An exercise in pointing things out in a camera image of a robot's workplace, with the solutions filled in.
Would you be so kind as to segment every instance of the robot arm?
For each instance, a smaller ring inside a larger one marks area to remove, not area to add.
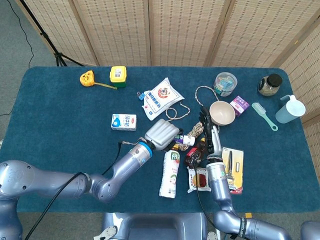
[[[101,174],[77,176],[68,184],[59,197],[79,198],[90,194],[103,203],[112,201],[122,184],[144,165],[153,155],[169,145],[180,130],[173,124],[160,119],[145,134],[145,142],[139,142],[113,166],[110,179]],[[0,164],[0,239],[21,240],[22,226],[17,215],[20,196],[38,193],[53,197],[73,174],[43,171],[18,160]]]
[[[291,240],[288,232],[282,227],[255,218],[243,218],[237,215],[232,203],[225,166],[220,158],[221,145],[218,131],[211,123],[208,110],[203,106],[199,119],[204,125],[206,144],[209,147],[206,166],[208,181],[213,199],[221,209],[214,214],[215,227],[224,233],[238,235],[249,240]]]

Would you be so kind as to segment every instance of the tripod stand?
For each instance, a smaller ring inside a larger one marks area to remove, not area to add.
[[[38,29],[40,30],[40,35],[42,35],[45,40],[47,41],[47,43],[50,45],[50,47],[52,48],[53,52],[54,52],[54,57],[55,57],[55,61],[56,61],[56,66],[62,66],[62,67],[67,67],[68,65],[66,64],[65,60],[62,58],[66,58],[68,60],[70,60],[71,62],[84,67],[84,65],[82,65],[81,63],[77,62],[76,60],[73,60],[72,58],[64,55],[62,52],[58,52],[57,48],[55,47],[55,45],[53,44],[53,42],[50,40],[48,34],[45,32],[45,30],[42,28],[42,26],[40,25],[40,23],[38,22],[38,20],[36,19],[35,15],[32,13],[32,11],[30,10],[30,8],[28,7],[28,5],[26,4],[26,2],[24,0],[20,0],[20,3],[23,5],[24,9],[27,11],[27,13],[29,14],[29,16],[32,18],[33,22],[35,23],[35,25],[38,27]]]

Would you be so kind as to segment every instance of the jar with clear lid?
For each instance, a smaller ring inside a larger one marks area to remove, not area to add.
[[[258,92],[263,96],[275,95],[278,92],[282,81],[281,76],[276,73],[265,76],[258,84]]]

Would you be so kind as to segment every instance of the small box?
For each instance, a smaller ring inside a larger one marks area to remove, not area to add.
[[[137,115],[135,114],[112,114],[112,130],[135,131],[137,130]]]
[[[243,100],[240,96],[237,96],[230,102],[230,105],[234,108],[235,115],[239,117],[249,106],[250,104]]]
[[[242,194],[244,151],[224,147],[222,149],[222,160],[230,193]]]
[[[110,81],[117,88],[127,85],[127,69],[125,66],[113,66],[110,71]]]

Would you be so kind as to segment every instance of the green felt surface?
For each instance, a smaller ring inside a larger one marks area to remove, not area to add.
[[[278,125],[274,132],[250,107],[234,123],[220,128],[223,147],[244,150],[243,193],[233,195],[238,212],[304,212],[319,209],[320,190],[301,121],[277,123],[280,97],[292,94],[288,76],[278,68],[228,67],[127,67],[127,85],[113,90],[102,86],[84,87],[79,77],[93,69],[95,81],[110,83],[110,67],[34,67],[26,72],[0,150],[0,162],[16,159],[50,171],[101,173],[113,161],[118,141],[135,142],[160,118],[148,120],[137,92],[151,90],[165,77],[191,109],[190,115],[172,123],[187,133],[198,122],[200,106],[195,89],[212,86],[216,75],[230,72],[238,86],[228,97],[240,95],[248,103],[259,102]],[[278,93],[264,97],[257,92],[259,80],[271,73],[283,77]],[[215,98],[207,89],[198,91],[199,100],[209,107]],[[175,104],[178,114],[185,109]],[[113,113],[137,114],[137,131],[111,130]],[[124,156],[131,147],[122,147]],[[109,204],[91,196],[58,199],[51,211],[60,212],[200,212],[196,193],[187,193],[188,172],[181,163],[176,198],[159,197],[164,152],[153,157],[120,189]],[[210,192],[200,197],[208,212],[218,209]],[[19,211],[40,212],[49,199],[35,194],[20,198]]]

